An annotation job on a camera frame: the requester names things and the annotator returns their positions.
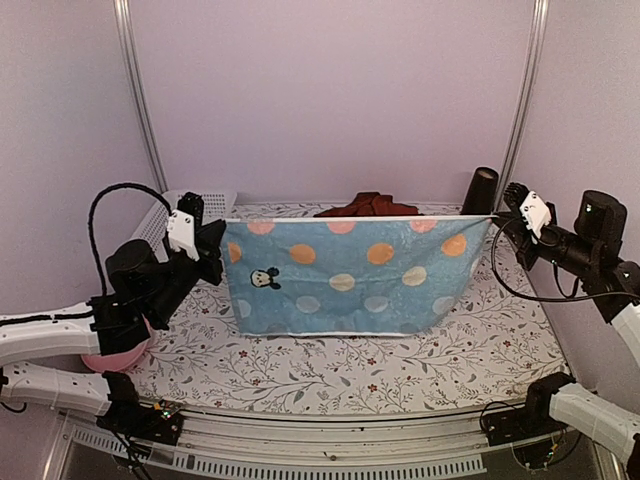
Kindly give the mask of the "blue orange patterned towel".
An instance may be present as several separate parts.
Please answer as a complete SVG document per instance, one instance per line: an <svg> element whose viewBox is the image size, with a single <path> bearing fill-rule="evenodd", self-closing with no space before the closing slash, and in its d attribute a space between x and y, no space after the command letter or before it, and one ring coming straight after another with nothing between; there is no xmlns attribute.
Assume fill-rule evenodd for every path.
<svg viewBox="0 0 640 480"><path fill-rule="evenodd" d="M488 215L229 219L221 247L250 336L405 336L448 315Z"/></svg>

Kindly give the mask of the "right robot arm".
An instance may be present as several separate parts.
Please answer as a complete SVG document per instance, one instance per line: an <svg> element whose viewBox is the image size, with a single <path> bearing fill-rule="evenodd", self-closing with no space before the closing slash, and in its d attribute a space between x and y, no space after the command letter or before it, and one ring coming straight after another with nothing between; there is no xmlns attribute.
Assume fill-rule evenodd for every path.
<svg viewBox="0 0 640 480"><path fill-rule="evenodd" d="M555 207L519 183L505 189L508 209L498 213L498 234L511 241L517 262L530 270L539 259L572 274L583 300L595 304L633 356L639 354L639 266L624 261L622 246L627 209L609 194L583 193L574 229L557 224ZM552 424L574 428L606 448L639 476L639 417L590 392L569 374L556 372L531 383L524 407L490 429L501 441L510 430L537 436Z"/></svg>

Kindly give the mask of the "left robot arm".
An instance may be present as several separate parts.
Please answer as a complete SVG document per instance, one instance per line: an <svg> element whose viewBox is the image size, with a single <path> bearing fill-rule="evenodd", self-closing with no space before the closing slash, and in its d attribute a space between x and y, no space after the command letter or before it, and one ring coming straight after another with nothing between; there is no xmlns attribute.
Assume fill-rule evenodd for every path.
<svg viewBox="0 0 640 480"><path fill-rule="evenodd" d="M133 239L106 261L113 291L65 309L1 320L1 400L39 403L109 418L128 434L148 426L148 412L130 378L119 372L78 374L37 365L58 355L112 356L168 329L171 317L201 280L220 283L220 243L226 224L199 224L189 215L169 219L167 259Z"/></svg>

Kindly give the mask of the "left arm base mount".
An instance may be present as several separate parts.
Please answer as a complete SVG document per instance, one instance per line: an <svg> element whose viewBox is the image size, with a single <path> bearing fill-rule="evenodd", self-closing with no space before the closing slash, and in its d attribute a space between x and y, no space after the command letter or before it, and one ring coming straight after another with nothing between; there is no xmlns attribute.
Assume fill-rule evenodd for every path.
<svg viewBox="0 0 640 480"><path fill-rule="evenodd" d="M176 446L184 417L179 412L171 413L163 408L114 402L104 415L96 418L96 424L122 437Z"/></svg>

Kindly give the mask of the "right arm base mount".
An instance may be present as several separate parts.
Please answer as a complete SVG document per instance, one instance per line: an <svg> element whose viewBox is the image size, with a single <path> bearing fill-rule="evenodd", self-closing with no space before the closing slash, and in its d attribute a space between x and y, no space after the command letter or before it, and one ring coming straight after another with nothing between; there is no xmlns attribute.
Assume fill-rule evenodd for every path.
<svg viewBox="0 0 640 480"><path fill-rule="evenodd" d="M502 401L490 402L484 407L479 426L491 447L560 433L567 428L562 422L531 414L525 406L516 407Z"/></svg>

